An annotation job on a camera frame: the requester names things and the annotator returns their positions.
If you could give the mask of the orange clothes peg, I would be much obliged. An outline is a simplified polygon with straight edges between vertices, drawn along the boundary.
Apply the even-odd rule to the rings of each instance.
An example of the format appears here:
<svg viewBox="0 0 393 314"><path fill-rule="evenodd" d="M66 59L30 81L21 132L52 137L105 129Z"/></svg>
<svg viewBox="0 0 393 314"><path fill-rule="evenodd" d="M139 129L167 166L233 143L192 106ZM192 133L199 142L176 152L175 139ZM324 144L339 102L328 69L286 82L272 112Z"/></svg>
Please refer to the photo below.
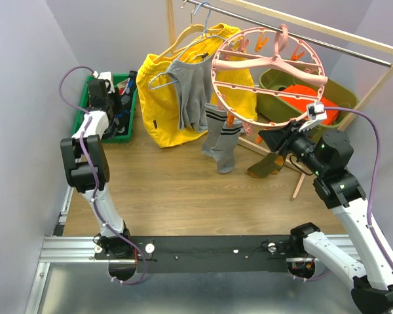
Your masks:
<svg viewBox="0 0 393 314"><path fill-rule="evenodd" d="M256 142L257 144L260 144L260 143L263 142L263 138L262 138L260 135L258 135L258 136L256 137L256 139L255 139L255 142Z"/></svg>

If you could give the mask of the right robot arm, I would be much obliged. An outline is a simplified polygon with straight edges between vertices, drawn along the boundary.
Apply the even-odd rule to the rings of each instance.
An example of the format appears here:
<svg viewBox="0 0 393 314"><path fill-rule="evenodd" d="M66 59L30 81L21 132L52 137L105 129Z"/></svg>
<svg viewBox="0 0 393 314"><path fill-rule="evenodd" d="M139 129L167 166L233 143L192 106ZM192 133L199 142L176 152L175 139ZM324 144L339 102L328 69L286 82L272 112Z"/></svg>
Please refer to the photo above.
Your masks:
<svg viewBox="0 0 393 314"><path fill-rule="evenodd" d="M313 223L291 230L290 252L319 259L348 287L361 313L393 313L393 250L369 212L371 196L346 167L354 152L348 135L328 130L315 143L296 121L258 135L273 152L290 153L312 171L316 193L341 221L359 259L334 245Z"/></svg>

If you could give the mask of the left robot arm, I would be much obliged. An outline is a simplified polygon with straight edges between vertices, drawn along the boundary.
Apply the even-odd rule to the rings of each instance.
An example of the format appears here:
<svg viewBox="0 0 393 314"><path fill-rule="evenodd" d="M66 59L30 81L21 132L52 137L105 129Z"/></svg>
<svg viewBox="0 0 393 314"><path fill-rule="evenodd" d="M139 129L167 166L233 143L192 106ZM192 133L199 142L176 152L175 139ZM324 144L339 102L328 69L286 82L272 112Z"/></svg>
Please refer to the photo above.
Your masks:
<svg viewBox="0 0 393 314"><path fill-rule="evenodd" d="M102 145L119 93L113 81L103 76L88 81L87 90L89 107L85 109L81 126L70 138L60 141L64 171L68 185L82 194L98 221L96 246L101 254L127 259L134 254L134 248L109 192L109 164Z"/></svg>

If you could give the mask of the olive striped sock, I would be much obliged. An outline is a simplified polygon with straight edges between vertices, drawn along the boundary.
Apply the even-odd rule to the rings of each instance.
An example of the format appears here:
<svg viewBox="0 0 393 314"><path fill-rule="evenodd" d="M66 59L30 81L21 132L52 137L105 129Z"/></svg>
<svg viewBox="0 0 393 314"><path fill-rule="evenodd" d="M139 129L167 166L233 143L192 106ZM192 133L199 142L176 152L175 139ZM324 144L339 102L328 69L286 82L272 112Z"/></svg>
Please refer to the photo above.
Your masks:
<svg viewBox="0 0 393 314"><path fill-rule="evenodd" d="M250 166L247 169L248 174L252 177L255 177L255 178L264 178L264 177L261 177L259 174L260 165L261 165L261 160L259 162L255 163L254 165Z"/></svg>
<svg viewBox="0 0 393 314"><path fill-rule="evenodd" d="M270 153L261 161L259 174L261 177L276 175L284 166L284 157L275 153Z"/></svg>

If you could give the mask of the pink round clip hanger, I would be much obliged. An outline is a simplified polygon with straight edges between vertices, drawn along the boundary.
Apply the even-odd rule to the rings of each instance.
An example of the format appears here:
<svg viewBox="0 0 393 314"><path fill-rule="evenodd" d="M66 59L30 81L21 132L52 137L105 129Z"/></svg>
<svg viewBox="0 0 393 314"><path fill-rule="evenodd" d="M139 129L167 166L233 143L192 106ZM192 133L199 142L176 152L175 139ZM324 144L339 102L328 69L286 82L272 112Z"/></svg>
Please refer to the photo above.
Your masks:
<svg viewBox="0 0 393 314"><path fill-rule="evenodd" d="M271 56L262 56L261 54L249 54L243 50L233 50L229 47L238 39L245 39L245 36L257 33L264 35L265 33L274 33L274 50ZM303 62L299 60L287 60L282 58L280 53L287 47L289 41L294 41L302 46L305 52L311 57L311 62ZM256 87L250 87L243 84L223 82L217 79L217 74L220 71L235 71L243 69L256 69L256 68L267 68L275 69L281 72L290 74L291 76L309 83L318 88L317 94L314 96L308 96L304 94L291 94L288 92L279 92L275 90L268 90ZM228 88L231 90L239 90L244 92L250 92L253 94L267 94L275 97L291 97L295 99L307 100L308 104L320 102L328 78L325 75L324 66L318 57L314 49L307 44L305 41L297 40L288 33L286 25L282 24L278 31L268 30L264 27L254 27L245 29L236 35L227 39L217 49L213 56L212 67L211 67L211 80L214 93L219 100L219 108L227 111L228 124L232 124L234 120L242 122L244 131L247 134L251 134L254 128L263 128L267 130L278 129L286 126L291 121L300 121L302 119L308 120L307 109L299 116L290 118L285 122L268 122L262 123L257 122L253 119L246 118L236 111L236 109L227 103L225 96L221 92L221 88Z"/></svg>

